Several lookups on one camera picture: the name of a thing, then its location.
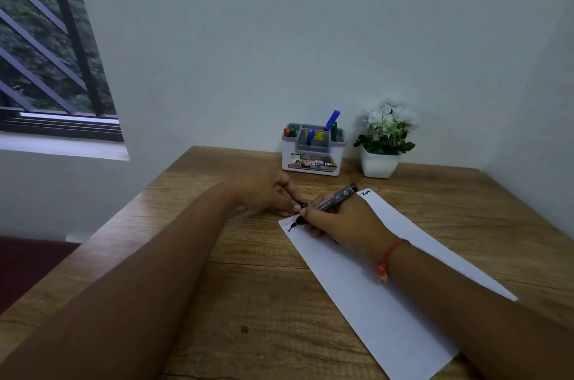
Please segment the person's left forearm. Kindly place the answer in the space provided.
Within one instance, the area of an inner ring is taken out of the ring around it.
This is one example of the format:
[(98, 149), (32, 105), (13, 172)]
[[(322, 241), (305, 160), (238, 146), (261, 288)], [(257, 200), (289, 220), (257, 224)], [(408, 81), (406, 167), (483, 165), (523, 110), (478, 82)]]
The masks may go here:
[(0, 363), (0, 380), (157, 376), (216, 237), (244, 190), (224, 181), (50, 317)]

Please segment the grey white pen holder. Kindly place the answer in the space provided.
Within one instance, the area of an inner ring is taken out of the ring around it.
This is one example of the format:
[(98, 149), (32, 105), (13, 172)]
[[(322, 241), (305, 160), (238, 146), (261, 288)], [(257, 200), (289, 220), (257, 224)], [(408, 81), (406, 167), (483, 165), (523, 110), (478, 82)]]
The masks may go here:
[[(338, 127), (338, 141), (333, 143), (329, 130), (325, 131), (321, 125), (288, 123), (285, 128), (290, 128), (292, 125), (297, 128), (297, 137), (284, 137), (283, 135), (281, 137), (283, 144), (282, 169), (338, 176), (341, 172), (343, 152), (347, 145), (345, 130)], [(305, 144), (305, 134), (308, 129), (315, 130), (311, 146)]]

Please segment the white flower plant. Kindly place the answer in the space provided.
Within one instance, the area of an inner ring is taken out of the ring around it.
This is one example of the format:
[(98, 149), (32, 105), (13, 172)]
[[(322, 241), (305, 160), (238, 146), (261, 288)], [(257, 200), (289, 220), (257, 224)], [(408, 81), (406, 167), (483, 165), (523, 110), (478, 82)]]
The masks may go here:
[(358, 120), (364, 132), (355, 139), (355, 148), (370, 154), (402, 156), (416, 146), (408, 135), (417, 127), (418, 116), (398, 96), (387, 96), (376, 106), (365, 109)]

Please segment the white paper sheet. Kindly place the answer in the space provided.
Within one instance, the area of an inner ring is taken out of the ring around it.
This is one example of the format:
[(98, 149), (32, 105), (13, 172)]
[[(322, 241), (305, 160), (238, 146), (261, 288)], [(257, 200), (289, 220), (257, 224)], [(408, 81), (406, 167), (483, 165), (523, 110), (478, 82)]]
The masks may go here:
[[(483, 271), (424, 232), (372, 189), (357, 192), (383, 223), (414, 246), (510, 300), (517, 297)], [(459, 353), (394, 284), (329, 238), (312, 238), (296, 219), (279, 221), (286, 236), (390, 380), (430, 380)]]

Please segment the dark window grille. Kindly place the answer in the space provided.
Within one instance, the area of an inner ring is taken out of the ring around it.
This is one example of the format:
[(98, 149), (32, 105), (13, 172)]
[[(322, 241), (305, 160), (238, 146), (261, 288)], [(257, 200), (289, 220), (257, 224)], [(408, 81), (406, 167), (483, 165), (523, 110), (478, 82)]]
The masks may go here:
[(84, 0), (0, 0), (0, 131), (124, 142)]

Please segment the person's right forearm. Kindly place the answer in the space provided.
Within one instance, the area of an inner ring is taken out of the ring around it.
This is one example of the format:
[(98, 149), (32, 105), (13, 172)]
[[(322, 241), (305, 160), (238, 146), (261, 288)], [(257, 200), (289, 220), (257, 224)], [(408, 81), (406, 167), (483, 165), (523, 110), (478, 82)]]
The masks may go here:
[(404, 242), (380, 266), (486, 379), (574, 380), (574, 330)]

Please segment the white plant pot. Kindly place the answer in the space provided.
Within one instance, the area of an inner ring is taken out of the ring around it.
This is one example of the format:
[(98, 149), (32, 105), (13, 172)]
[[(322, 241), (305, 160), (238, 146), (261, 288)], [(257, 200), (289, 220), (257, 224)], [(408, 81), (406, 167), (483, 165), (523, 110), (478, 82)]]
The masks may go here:
[(374, 154), (361, 149), (361, 169), (364, 176), (375, 179), (388, 179), (396, 170), (401, 155)]

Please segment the black marker pen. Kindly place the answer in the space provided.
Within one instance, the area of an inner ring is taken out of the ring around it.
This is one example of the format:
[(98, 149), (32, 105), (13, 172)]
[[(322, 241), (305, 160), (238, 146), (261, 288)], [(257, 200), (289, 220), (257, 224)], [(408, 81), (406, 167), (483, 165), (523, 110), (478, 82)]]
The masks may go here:
[[(338, 190), (336, 193), (330, 195), (328, 198), (324, 199), (314, 206), (315, 209), (320, 211), (327, 211), (340, 205), (340, 203), (349, 199), (352, 195), (355, 195), (359, 191), (358, 185), (355, 183), (348, 184), (344, 188)], [(304, 226), (307, 221), (304, 217), (299, 215), (289, 226), (287, 232), (298, 226)]]

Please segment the person's left hand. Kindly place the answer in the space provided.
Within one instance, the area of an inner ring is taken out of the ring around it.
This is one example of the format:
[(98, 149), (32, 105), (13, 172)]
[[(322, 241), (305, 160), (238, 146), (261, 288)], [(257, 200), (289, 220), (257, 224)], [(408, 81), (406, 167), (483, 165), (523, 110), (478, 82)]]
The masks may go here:
[(281, 217), (299, 214), (303, 195), (289, 175), (279, 169), (258, 169), (231, 176), (222, 182), (231, 197), (234, 214), (266, 211)]

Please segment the person's right hand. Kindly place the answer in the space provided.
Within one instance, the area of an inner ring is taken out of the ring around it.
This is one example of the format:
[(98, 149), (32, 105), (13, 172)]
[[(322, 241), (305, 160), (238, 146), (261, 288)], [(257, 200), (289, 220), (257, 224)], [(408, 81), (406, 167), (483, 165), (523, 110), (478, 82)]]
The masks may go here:
[[(319, 195), (305, 209), (314, 209), (316, 204), (334, 193), (329, 191)], [(365, 261), (373, 269), (388, 260), (390, 254), (399, 246), (405, 245), (405, 242), (383, 224), (369, 203), (359, 195), (352, 195), (326, 212), (328, 232), (324, 235), (330, 236), (341, 247)]]

